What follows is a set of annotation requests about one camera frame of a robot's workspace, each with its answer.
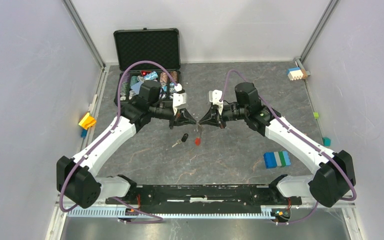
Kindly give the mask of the black-headed silver key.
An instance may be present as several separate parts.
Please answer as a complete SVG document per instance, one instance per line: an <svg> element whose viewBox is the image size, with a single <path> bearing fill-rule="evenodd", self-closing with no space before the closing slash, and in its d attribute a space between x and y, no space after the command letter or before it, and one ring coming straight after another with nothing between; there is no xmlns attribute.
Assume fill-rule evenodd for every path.
<svg viewBox="0 0 384 240"><path fill-rule="evenodd" d="M179 144L181 144L181 143L184 143L184 142L188 139L188 137L189 137L189 134L188 134L188 133L184 133L183 136L182 136L180 139L178 139L178 140L172 145L172 147L174 148L175 146L177 146L177 145L179 145Z"/></svg>

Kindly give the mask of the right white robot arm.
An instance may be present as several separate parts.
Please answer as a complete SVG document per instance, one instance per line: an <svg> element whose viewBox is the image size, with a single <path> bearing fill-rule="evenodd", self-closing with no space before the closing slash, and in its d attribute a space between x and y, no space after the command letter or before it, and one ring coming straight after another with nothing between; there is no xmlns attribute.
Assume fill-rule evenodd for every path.
<svg viewBox="0 0 384 240"><path fill-rule="evenodd" d="M243 120L251 130L285 148L311 172L274 180L274 187L268 191L273 203L282 204L289 197L312 197L330 208L338 201L356 200L354 164L347 151L333 151L300 132L259 95L253 83L239 83L234 91L236 100L227 104L221 90L209 91L210 108L199 124L224 129L229 121Z"/></svg>

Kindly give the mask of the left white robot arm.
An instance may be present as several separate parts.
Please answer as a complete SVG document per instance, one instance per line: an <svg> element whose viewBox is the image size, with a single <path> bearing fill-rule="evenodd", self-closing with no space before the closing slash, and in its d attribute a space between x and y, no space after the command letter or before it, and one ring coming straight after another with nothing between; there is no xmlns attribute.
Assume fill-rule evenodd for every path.
<svg viewBox="0 0 384 240"><path fill-rule="evenodd" d="M104 163L128 139L138 133L151 119L169 121L169 127L194 125L196 120L186 110L187 94L180 83L174 86L172 102L160 107L161 84L147 80L139 93L120 103L110 125L90 145L69 158L62 156L56 163L56 189L60 202L67 197L76 206L89 208L97 200L119 197L125 204L133 203L137 190L123 176L97 177Z"/></svg>

